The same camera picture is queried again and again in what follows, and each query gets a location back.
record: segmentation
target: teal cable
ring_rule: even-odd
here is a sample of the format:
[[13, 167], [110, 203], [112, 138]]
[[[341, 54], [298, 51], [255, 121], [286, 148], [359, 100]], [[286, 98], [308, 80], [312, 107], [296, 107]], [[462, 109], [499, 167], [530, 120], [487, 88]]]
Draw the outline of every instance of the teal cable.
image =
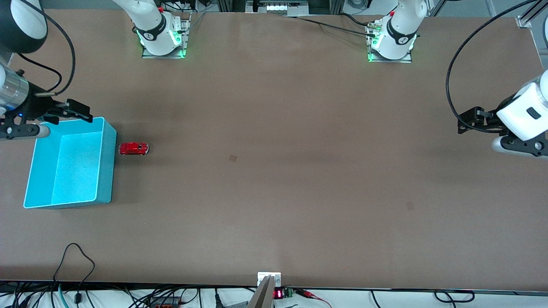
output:
[[61, 291], [61, 284], [59, 283], [59, 287], [57, 288], [57, 292], [59, 292], [59, 297], [61, 298], [61, 301], [63, 303], [63, 306], [65, 308], [70, 308], [68, 305], [67, 305], [67, 301], [65, 300], [65, 297], [63, 296], [63, 292]]

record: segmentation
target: red toy car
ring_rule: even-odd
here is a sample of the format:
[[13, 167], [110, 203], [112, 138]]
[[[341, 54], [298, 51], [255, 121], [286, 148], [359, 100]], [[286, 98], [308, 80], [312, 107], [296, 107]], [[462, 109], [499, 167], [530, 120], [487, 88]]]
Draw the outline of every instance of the red toy car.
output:
[[124, 142], [118, 152], [122, 155], [144, 155], [149, 152], [149, 145], [144, 142]]

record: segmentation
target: black rubber band on robot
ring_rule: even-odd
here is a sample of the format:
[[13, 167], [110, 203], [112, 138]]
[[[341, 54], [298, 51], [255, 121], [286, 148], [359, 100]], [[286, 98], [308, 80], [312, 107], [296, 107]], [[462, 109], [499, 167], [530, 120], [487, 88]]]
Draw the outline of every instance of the black rubber band on robot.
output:
[[388, 19], [386, 29], [388, 30], [388, 34], [394, 38], [394, 41], [396, 41], [396, 44], [398, 45], [407, 44], [407, 42], [409, 42], [416, 34], [416, 31], [408, 35], [399, 33], [392, 27], [392, 19]]
[[164, 15], [161, 15], [161, 16], [162, 16], [162, 20], [160, 21], [158, 26], [156, 26], [154, 29], [145, 31], [137, 28], [137, 31], [139, 32], [139, 34], [141, 34], [141, 37], [143, 37], [147, 41], [155, 41], [156, 37], [158, 37], [158, 34], [164, 32], [166, 21], [165, 21], [165, 16]]

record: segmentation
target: blue container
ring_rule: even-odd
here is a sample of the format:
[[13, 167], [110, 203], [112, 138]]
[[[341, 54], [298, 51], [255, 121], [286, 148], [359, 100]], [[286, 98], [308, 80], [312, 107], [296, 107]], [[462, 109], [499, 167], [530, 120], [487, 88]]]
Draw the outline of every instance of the blue container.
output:
[[23, 207], [71, 208], [110, 203], [116, 130], [104, 118], [43, 123], [36, 139]]

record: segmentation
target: tabletop surface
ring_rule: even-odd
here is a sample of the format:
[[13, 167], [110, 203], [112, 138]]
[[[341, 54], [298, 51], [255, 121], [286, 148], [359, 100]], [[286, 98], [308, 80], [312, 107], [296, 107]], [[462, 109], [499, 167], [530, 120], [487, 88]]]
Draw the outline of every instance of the tabletop surface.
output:
[[[186, 59], [145, 60], [124, 11], [47, 12], [76, 47], [60, 98], [151, 151], [117, 155], [111, 204], [29, 210], [34, 141], [2, 142], [0, 279], [49, 280], [77, 242], [92, 281], [252, 285], [279, 271], [310, 287], [548, 290], [546, 161], [458, 135], [445, 96], [451, 57], [485, 19], [427, 18], [413, 63], [382, 64], [362, 36], [231, 13], [193, 28]], [[51, 25], [29, 57], [68, 76]], [[529, 31], [502, 19], [456, 61], [453, 100], [495, 108], [542, 71]], [[76, 249], [65, 261], [60, 280], [89, 271]]]

